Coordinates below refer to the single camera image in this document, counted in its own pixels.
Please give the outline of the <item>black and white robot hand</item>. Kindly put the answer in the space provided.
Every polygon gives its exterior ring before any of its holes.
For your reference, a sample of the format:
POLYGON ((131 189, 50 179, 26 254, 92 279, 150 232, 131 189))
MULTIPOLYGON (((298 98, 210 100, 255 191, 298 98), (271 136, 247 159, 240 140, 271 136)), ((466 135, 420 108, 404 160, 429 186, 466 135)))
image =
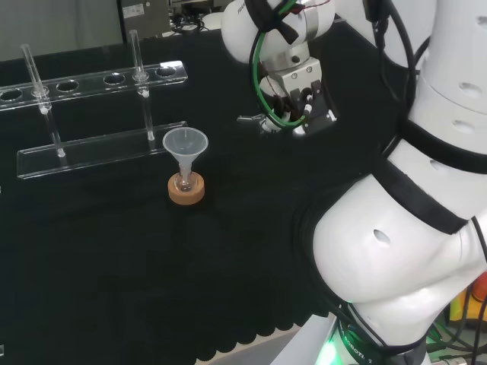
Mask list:
POLYGON ((274 114, 283 122, 304 121, 291 128, 294 138, 305 138, 331 127, 339 117, 324 79, 320 61, 310 57, 293 68, 275 70, 271 62, 260 67, 259 86, 274 114))

